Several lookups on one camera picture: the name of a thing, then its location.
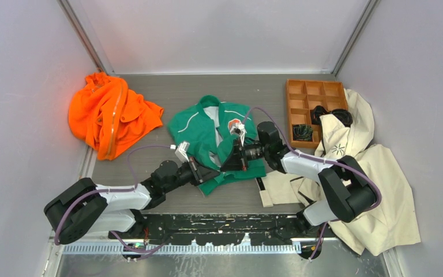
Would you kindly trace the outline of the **green varsity jacket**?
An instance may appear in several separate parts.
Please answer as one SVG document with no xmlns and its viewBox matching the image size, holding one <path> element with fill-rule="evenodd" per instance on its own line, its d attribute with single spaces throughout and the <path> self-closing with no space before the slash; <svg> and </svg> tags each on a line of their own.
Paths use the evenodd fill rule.
<svg viewBox="0 0 443 277">
<path fill-rule="evenodd" d="M 257 137 L 252 115 L 245 118 L 248 111 L 249 106 L 221 102 L 215 96 L 206 95 L 197 104 L 175 114 L 167 128 L 177 145 L 184 141 L 189 143 L 189 156 L 219 171 L 238 137 L 230 133 L 234 124 L 245 122 L 246 145 Z"/>
</svg>

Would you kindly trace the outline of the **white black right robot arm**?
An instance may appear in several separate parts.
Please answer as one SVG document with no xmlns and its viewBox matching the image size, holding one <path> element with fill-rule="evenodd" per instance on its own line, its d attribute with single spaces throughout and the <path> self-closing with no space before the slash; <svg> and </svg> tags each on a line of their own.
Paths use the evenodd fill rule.
<svg viewBox="0 0 443 277">
<path fill-rule="evenodd" d="M 321 224 L 329 221 L 349 223 L 381 202 L 379 189 L 351 156 L 326 159 L 295 150 L 283 143 L 277 126 L 271 121 L 257 126 L 258 140 L 249 145 L 244 143 L 243 123 L 234 123 L 229 130 L 236 138 L 221 171 L 246 171 L 252 160 L 264 159 L 275 171 L 319 184 L 324 199 L 312 201 L 296 215 L 297 229 L 304 237 L 313 236 Z"/>
</svg>

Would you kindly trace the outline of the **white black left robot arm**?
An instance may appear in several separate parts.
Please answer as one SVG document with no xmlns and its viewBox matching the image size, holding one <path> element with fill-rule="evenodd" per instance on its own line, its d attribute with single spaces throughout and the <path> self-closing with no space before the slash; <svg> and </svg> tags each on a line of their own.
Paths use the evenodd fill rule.
<svg viewBox="0 0 443 277">
<path fill-rule="evenodd" d="M 199 186 L 220 172 L 194 158 L 177 165 L 163 161 L 149 178 L 133 186 L 105 186 L 89 177 L 79 179 L 51 200 L 44 214 L 55 232 L 54 243 L 67 245 L 84 235 L 103 231 L 138 238 L 145 231 L 140 212 L 157 207 L 167 193 L 186 184 Z"/>
</svg>

